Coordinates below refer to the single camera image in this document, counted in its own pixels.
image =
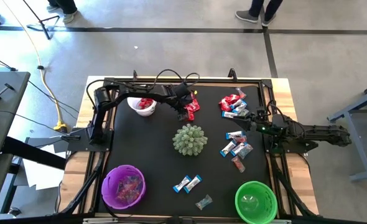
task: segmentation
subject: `black rubber mat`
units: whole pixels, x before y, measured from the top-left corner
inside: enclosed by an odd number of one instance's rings
[[[235,193],[241,184],[257,180],[270,186],[262,136],[255,131],[247,132],[248,142],[254,150],[242,160],[246,170],[240,173],[231,162],[232,155],[221,156],[229,140],[226,132],[241,128],[229,119],[221,117],[218,102],[226,95],[236,93],[234,88],[196,86],[200,111],[195,112],[192,123],[202,127],[208,143],[196,157],[182,156],[172,145],[177,130],[187,122],[178,122],[177,112],[169,105],[156,106],[150,117],[141,117],[127,101],[118,106],[113,148],[106,171],[129,164],[144,174],[146,192],[135,206],[114,213],[135,215],[181,215],[196,217],[238,217],[235,209]],[[259,106],[259,91],[255,86],[242,88],[247,94],[248,110]],[[203,179],[187,194],[183,189],[172,189],[186,176],[200,175]],[[208,194],[213,203],[199,210],[195,203]],[[100,200],[98,212],[106,213]]]

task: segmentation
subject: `wooden table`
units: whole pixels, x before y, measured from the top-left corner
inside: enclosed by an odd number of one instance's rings
[[[104,79],[106,77],[95,77],[90,76],[87,79],[87,84],[94,80]],[[231,78],[218,78],[218,77],[207,77],[212,79],[222,79],[222,80],[230,80]],[[239,78],[240,80],[251,80],[251,79],[260,79],[260,78]],[[281,109],[283,114],[291,117],[293,120],[297,120],[297,115],[295,114],[294,103],[291,96],[289,81],[286,78],[272,78],[272,85],[273,85],[273,92],[274,97],[277,103],[277,106]],[[99,88],[103,82],[94,83],[90,86],[89,92],[92,94],[96,88]],[[208,85],[208,86],[248,86],[251,84],[244,84],[244,83],[232,83],[232,84],[221,84],[221,83],[199,83],[198,85]],[[266,103],[269,101],[269,94],[265,88],[265,97]],[[78,115],[76,127],[78,128],[85,128],[88,125],[88,122],[92,119],[93,110],[92,104],[84,93],[83,100],[81,102],[80,113]],[[98,160],[98,154],[95,156],[94,164],[96,164]],[[65,168],[65,175],[63,176],[62,185],[60,188],[60,195],[61,195],[61,203],[59,210],[63,210],[76,196],[77,192],[83,185],[85,170],[88,163],[89,152],[78,152],[69,160]],[[316,204],[314,188],[312,186],[311,176],[309,173],[309,168],[303,158],[301,158],[297,154],[287,154],[287,164],[289,168],[289,175],[293,189],[297,192],[301,200],[306,204],[306,206],[313,211],[314,213],[318,214],[318,208]],[[84,212],[87,212],[90,208],[91,199],[93,195],[93,185],[88,190],[86,204]],[[289,203],[287,200],[287,194],[284,190],[283,186],[281,185],[282,189],[282,197],[284,202],[284,208],[287,213],[289,212]]]

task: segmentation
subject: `jeans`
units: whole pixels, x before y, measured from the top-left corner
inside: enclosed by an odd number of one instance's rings
[[[265,21],[270,21],[273,15],[276,13],[279,6],[282,4],[283,0],[271,0],[265,10]],[[248,11],[250,16],[258,17],[261,12],[264,0],[253,0],[251,3],[251,8]]]
[[[51,6],[60,7],[64,14],[71,14],[77,11],[74,0],[48,0]]]

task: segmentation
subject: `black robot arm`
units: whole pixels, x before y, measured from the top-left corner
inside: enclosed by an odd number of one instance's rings
[[[117,107],[127,97],[150,98],[159,103],[167,103],[178,112],[178,120],[183,121],[188,118],[185,105],[192,102],[189,85],[183,81],[177,86],[161,85],[164,94],[153,93],[155,85],[139,85],[135,83],[116,82],[113,85],[105,85],[95,90],[95,108],[93,119],[87,128],[90,137],[90,144],[98,144],[103,141],[103,120],[106,112]],[[110,90],[116,90],[118,97],[111,99]]]
[[[326,141],[341,147],[351,144],[350,134],[343,126],[303,125],[283,114],[274,114],[270,122],[268,115],[267,111],[260,109],[257,114],[235,116],[234,121],[247,131],[255,128],[270,135],[274,144],[272,153],[306,153],[318,147],[315,141]]]

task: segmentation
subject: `white paper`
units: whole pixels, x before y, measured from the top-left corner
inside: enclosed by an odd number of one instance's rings
[[[41,148],[46,152],[66,158],[66,152],[55,153],[53,145]],[[58,187],[63,179],[64,170],[42,165],[27,159],[23,159],[29,187],[35,185],[36,190]]]

